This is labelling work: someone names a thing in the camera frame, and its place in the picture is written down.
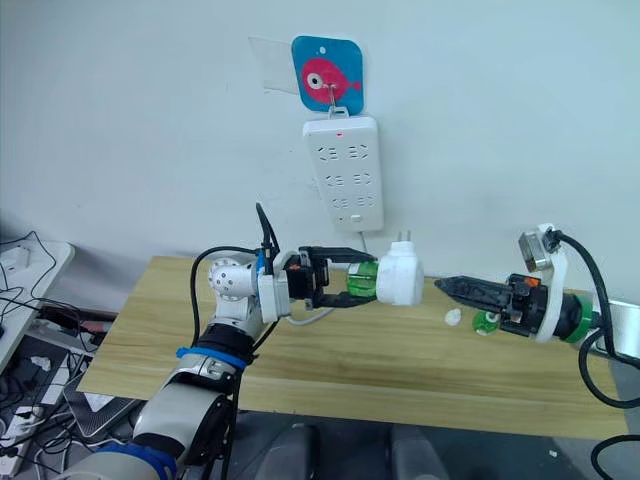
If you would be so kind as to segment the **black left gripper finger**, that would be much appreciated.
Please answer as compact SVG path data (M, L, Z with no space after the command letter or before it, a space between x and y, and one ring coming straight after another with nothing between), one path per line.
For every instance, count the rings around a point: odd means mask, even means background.
M354 308L361 305L368 304L376 300L376 296L361 297L352 295L348 292L341 292L339 294L316 294L311 298L306 298L305 308L307 310L314 310L319 308L330 309L346 309Z
M367 252L350 247L303 246L298 249L300 255L305 254L312 262L375 262L377 257Z

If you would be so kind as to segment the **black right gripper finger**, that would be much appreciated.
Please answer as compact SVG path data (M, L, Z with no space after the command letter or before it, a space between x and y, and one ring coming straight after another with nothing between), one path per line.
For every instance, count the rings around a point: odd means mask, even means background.
M498 296L511 292L506 284L468 276L441 278L436 280L434 284L449 296Z
M462 295L447 293L453 301L479 310L505 310L511 302L511 294L472 294Z

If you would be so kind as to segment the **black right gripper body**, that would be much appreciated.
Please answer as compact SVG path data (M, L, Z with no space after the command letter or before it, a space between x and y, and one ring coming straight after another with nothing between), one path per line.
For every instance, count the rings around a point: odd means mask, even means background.
M507 285L512 296L501 312L499 328L516 335L537 334L547 309L548 288L539 278L520 274L511 274Z

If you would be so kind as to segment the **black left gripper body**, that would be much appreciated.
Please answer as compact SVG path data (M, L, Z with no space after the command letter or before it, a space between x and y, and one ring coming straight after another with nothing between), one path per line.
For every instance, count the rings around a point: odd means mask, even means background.
M307 308L324 308L329 303L324 288L329 285L325 247L301 247L285 263L289 298L303 300Z

